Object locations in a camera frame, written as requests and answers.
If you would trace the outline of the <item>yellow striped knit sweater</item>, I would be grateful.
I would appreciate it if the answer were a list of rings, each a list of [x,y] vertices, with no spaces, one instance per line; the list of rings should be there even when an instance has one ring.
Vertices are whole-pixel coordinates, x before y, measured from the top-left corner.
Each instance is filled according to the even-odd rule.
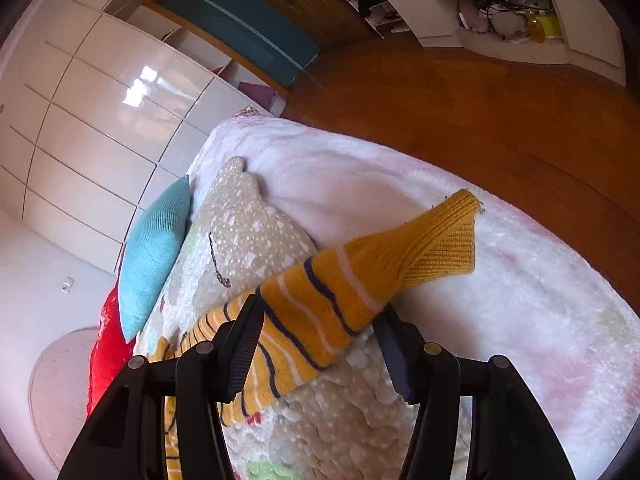
[[[401,226],[335,245],[255,287],[265,322],[224,426],[319,377],[404,290],[475,268],[480,201],[460,190]]]

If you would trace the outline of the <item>white round headboard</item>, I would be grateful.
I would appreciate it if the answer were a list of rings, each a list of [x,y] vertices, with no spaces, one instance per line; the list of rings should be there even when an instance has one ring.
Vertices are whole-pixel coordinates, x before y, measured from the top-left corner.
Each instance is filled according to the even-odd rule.
[[[89,364],[98,329],[86,327],[58,338],[40,353],[28,403],[44,454],[56,472],[86,420]]]

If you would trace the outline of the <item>red floral quilt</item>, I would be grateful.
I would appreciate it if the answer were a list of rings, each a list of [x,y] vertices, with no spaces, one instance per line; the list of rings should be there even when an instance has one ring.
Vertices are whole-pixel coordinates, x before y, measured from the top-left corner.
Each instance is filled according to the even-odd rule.
[[[118,284],[115,284],[101,309],[99,330],[90,354],[87,416],[132,357],[134,343],[127,344],[122,336],[117,289]]]

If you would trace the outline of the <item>heart patterned quilted bedspread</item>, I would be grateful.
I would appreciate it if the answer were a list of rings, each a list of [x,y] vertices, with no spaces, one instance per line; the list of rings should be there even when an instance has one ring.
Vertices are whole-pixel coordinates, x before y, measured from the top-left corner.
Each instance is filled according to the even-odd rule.
[[[262,200],[242,158],[194,188],[194,219],[137,339],[181,356],[264,296],[242,390],[218,413],[240,479],[393,479],[416,410],[394,391],[372,320],[405,290],[475,266],[468,191],[397,228],[317,249]]]

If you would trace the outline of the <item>turquoise knit pillow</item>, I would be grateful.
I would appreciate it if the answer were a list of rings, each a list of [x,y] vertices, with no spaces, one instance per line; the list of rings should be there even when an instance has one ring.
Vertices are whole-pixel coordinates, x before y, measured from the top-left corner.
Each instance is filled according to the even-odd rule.
[[[188,176],[145,209],[126,243],[118,279],[122,336],[130,344],[149,318],[186,237],[191,207]]]

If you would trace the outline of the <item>white glossy wardrobe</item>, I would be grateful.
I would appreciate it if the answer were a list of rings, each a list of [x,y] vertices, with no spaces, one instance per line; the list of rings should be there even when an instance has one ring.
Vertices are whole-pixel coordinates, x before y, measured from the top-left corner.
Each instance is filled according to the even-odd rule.
[[[1,205],[106,272],[209,133],[254,102],[142,0],[36,0],[1,62]]]

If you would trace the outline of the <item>white shelving unit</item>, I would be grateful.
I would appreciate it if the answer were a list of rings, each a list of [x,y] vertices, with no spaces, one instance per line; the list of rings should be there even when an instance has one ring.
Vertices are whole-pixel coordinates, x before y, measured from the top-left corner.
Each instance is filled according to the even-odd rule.
[[[600,0],[345,0],[380,35],[498,60],[574,65],[626,84],[623,39]]]

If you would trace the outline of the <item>brown wooden door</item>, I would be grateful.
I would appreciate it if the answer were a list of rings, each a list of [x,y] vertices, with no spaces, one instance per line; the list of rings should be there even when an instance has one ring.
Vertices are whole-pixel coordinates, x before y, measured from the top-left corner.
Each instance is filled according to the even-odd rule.
[[[318,55],[375,37],[346,0],[145,0],[288,88]]]

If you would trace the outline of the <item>white wall socket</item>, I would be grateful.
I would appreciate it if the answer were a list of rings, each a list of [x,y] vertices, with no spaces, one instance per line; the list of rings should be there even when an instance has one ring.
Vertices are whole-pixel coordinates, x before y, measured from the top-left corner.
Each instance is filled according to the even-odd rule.
[[[69,294],[73,286],[74,286],[74,280],[72,278],[66,278],[66,280],[62,285],[62,292],[64,292],[64,294]]]

